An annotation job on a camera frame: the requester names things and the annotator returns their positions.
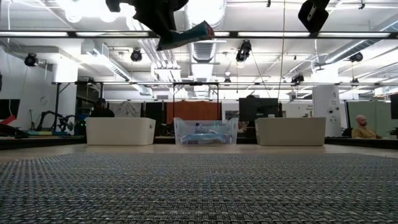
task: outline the fluorescent light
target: fluorescent light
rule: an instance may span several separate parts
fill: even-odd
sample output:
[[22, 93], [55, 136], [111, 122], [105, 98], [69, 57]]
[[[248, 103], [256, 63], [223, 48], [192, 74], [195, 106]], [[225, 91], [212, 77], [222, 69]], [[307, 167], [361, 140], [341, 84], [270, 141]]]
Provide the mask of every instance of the fluorescent light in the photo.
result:
[[132, 82], [134, 84], [138, 85], [173, 85], [172, 82]]
[[79, 37], [147, 37], [148, 32], [76, 32]]
[[200, 40], [197, 43], [204, 43], [204, 44], [225, 44], [226, 40]]
[[239, 32], [239, 37], [308, 37], [309, 32]]
[[215, 37], [229, 37], [229, 32], [214, 32]]
[[128, 82], [104, 82], [104, 85], [128, 85]]
[[0, 31], [0, 36], [3, 37], [68, 37], [66, 32], [15, 32], [15, 31]]
[[321, 32], [318, 37], [388, 37], [390, 33], [385, 32]]

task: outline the spotlight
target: spotlight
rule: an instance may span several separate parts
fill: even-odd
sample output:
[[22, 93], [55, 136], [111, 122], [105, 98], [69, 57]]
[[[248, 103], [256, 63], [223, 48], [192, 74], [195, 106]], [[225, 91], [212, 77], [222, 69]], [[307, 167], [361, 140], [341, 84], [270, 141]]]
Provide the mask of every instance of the spotlight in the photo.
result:
[[25, 58], [25, 65], [28, 67], [36, 67], [38, 64], [38, 60], [36, 57], [35, 53], [29, 53], [27, 54], [27, 57]]
[[359, 80], [357, 78], [353, 78], [350, 83], [359, 83]]
[[141, 49], [134, 49], [130, 58], [133, 62], [140, 62], [142, 60]]
[[304, 82], [303, 74], [298, 74], [297, 76], [292, 77], [291, 83], [294, 83], [294, 86], [298, 85], [299, 83]]
[[244, 62], [250, 56], [250, 51], [251, 51], [250, 40], [244, 40], [238, 50], [238, 54], [236, 54], [236, 61]]
[[363, 60], [363, 54], [358, 52], [348, 59], [350, 62], [360, 62]]

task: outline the metal frame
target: metal frame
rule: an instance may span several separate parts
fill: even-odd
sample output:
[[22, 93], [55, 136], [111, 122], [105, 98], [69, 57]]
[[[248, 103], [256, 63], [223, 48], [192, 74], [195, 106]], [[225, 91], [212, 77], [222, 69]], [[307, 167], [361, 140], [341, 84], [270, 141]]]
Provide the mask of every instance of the metal frame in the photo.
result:
[[[216, 39], [345, 39], [345, 40], [396, 40], [398, 32], [343, 32], [325, 31], [310, 34], [295, 31], [250, 31], [220, 30], [215, 32]], [[4, 30], [0, 38], [44, 38], [44, 39], [156, 39], [152, 31], [70, 31], [70, 30]]]
[[[154, 85], [154, 86], [172, 86], [172, 85], [191, 85], [190, 82], [60, 82], [61, 84], [71, 84], [71, 85]], [[219, 85], [219, 86], [231, 86], [231, 85], [265, 85], [265, 86], [319, 86], [319, 85], [336, 85], [336, 86], [397, 86], [398, 83], [279, 83], [279, 82], [195, 82], [200, 85]]]
[[[61, 87], [61, 83], [57, 83], [57, 95], [56, 95], [56, 98], [55, 98], [55, 114], [58, 114], [58, 104], [59, 104], [59, 101], [60, 101], [60, 87]], [[58, 117], [55, 116], [55, 118], [54, 118], [54, 127], [53, 127], [53, 131], [54, 132], [57, 131], [57, 123], [58, 123]]]

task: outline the monitor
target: monitor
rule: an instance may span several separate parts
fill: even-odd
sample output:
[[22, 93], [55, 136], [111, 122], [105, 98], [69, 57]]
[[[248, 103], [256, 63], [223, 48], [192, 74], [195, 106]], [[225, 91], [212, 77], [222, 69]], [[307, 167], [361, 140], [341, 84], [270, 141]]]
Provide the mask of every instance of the monitor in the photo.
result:
[[255, 121], [258, 118], [268, 118], [269, 114], [279, 117], [277, 98], [240, 98], [239, 120]]
[[391, 119], [398, 119], [398, 94], [391, 95]]

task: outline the white column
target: white column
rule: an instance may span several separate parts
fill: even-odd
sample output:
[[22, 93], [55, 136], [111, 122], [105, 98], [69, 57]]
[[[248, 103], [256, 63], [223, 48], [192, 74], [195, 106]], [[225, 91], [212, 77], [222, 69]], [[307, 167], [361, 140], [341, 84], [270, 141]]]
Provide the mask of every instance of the white column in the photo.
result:
[[[78, 77], [79, 64], [69, 59], [61, 60], [53, 65], [53, 82], [75, 82]], [[75, 115], [76, 110], [76, 85], [69, 85], [59, 96], [58, 114]]]
[[[338, 67], [330, 65], [312, 75], [313, 82], [338, 83]], [[314, 115], [326, 118], [325, 137], [341, 136], [340, 96], [336, 85], [315, 86], [312, 90]]]

